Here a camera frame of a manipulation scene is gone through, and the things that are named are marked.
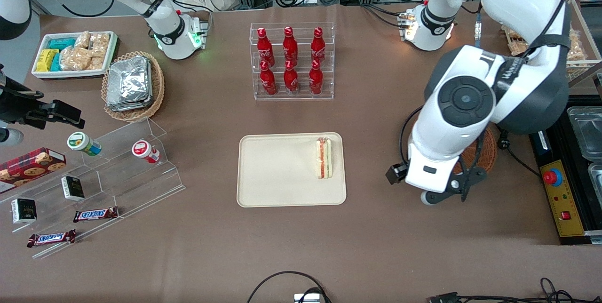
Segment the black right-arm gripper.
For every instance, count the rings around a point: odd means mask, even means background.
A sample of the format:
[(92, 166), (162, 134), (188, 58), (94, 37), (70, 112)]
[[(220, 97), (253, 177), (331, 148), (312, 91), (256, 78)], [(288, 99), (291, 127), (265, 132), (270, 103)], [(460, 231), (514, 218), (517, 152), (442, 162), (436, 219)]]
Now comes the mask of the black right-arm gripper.
[(15, 80), (2, 76), (0, 82), (1, 121), (6, 123), (26, 123), (30, 127), (44, 130), (47, 121), (60, 122), (76, 128), (84, 128), (86, 122), (81, 118), (81, 110), (66, 102), (53, 100), (45, 105), (39, 101), (44, 96)]

